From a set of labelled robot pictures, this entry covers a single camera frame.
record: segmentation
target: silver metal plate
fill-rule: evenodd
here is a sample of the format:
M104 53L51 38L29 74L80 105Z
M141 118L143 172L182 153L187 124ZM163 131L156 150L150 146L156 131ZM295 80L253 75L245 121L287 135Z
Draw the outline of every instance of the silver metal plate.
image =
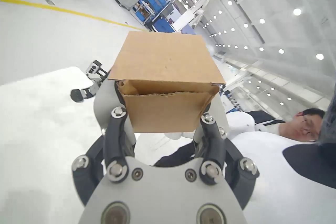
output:
M148 166L131 157L126 160L129 165L126 180L114 184L104 176L87 203L79 224L100 224L105 208L116 201L129 208L130 224L197 223L199 209L206 204L220 208L226 223L247 223L224 177L214 186L201 181L198 171L202 158L173 168ZM140 181L131 177L137 167L143 170ZM187 181L187 169L196 171L196 181Z

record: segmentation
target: white shirt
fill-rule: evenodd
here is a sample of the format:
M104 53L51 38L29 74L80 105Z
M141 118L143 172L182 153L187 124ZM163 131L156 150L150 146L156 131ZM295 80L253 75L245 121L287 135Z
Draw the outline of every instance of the white shirt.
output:
M297 141L251 132L236 136L232 142L260 172L243 211L248 224L335 223L336 189L300 176L282 155Z
M255 125L255 131L260 131L260 132L267 132L275 135L280 135L279 134L279 127L281 123L273 124L273 125L268 125L264 126L263 124L256 124Z

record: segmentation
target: open box flap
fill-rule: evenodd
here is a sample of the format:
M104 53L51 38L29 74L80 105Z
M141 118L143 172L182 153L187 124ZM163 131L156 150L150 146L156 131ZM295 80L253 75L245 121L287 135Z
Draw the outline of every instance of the open box flap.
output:
M166 32L129 32L108 79L225 84L202 36Z

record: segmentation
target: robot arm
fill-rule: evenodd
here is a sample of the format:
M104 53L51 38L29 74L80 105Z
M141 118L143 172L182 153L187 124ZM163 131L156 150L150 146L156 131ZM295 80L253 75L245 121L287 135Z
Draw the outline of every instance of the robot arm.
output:
M210 109L200 119L194 159L171 168L148 166L134 158L135 136L115 82L104 80L94 102L104 135L72 163L85 206L79 224L246 223L242 209L259 172L220 132Z

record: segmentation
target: epoxy floor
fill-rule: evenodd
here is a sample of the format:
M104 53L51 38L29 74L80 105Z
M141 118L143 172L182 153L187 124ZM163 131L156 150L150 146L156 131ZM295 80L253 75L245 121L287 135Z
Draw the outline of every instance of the epoxy floor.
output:
M22 0L47 4L46 0ZM143 28L114 0L51 0L56 6ZM0 223L73 224L83 211L71 163L101 135L90 86L95 59L108 69L132 28L0 2ZM136 158L153 164L190 141L138 137Z

